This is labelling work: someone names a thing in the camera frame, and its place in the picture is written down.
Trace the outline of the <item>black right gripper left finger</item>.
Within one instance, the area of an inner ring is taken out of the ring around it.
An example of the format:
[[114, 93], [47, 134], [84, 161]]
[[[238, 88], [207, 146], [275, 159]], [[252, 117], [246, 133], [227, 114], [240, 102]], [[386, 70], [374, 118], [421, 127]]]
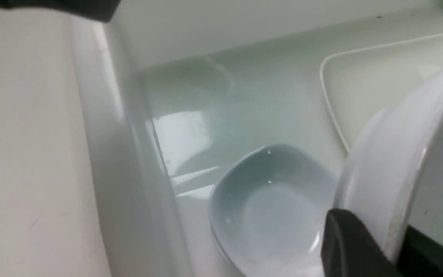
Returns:
[[120, 3], [120, 0], [0, 0], [0, 9], [42, 8], [107, 23]]

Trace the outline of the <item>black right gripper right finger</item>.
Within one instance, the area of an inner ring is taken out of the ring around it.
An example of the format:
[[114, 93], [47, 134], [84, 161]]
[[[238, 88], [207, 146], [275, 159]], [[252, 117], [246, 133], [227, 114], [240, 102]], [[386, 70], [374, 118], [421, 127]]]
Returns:
[[443, 277], [443, 246], [412, 226], [397, 263], [389, 261], [363, 222], [346, 209], [329, 209], [321, 248], [326, 277]]

